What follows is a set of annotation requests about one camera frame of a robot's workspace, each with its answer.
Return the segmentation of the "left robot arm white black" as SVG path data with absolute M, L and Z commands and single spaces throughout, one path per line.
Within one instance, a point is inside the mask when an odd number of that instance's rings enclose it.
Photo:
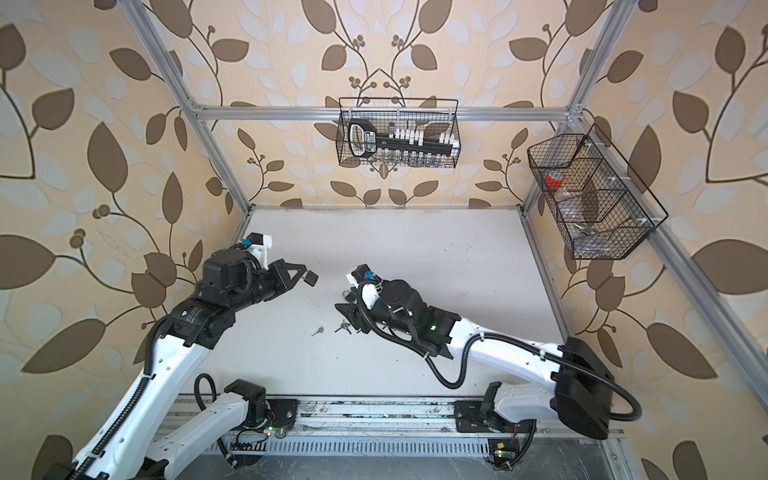
M 174 479 L 240 425 L 268 416 L 264 388 L 237 380 L 212 405 L 162 440 L 155 435 L 181 388 L 232 327 L 237 312 L 277 299 L 317 275 L 304 264 L 268 262 L 270 237 L 214 253 L 193 293 L 154 324 L 142 372 L 91 441 L 73 459 L 52 463 L 47 479 Z

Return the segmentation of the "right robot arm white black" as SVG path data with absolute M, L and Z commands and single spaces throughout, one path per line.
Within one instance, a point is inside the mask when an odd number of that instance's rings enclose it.
M 611 422 L 642 417 L 640 402 L 574 336 L 562 344 L 521 339 L 431 306 L 403 280 L 372 273 L 348 279 L 351 287 L 336 311 L 357 332 L 417 354 L 443 387 L 460 389 L 473 362 L 520 379 L 518 385 L 494 381 L 487 387 L 480 410 L 492 430 L 557 419 L 577 434 L 604 440 Z

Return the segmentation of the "black padlock shackle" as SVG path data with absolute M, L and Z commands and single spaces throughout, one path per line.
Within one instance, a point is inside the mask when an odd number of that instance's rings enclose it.
M 318 275 L 313 271 L 307 271 L 305 276 L 303 277 L 303 280 L 305 283 L 307 283 L 311 287 L 314 287 L 318 281 Z

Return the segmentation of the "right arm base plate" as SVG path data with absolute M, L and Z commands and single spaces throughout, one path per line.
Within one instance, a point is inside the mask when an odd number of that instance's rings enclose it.
M 532 420 L 508 421 L 479 400 L 457 400 L 453 407 L 459 433 L 528 434 L 536 430 Z

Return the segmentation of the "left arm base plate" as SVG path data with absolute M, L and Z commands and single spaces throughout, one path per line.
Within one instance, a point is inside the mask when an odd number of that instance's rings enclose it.
M 288 431 L 293 428 L 298 418 L 299 400 L 294 398 L 268 397 L 250 402 L 246 417 L 234 430 L 273 430 Z

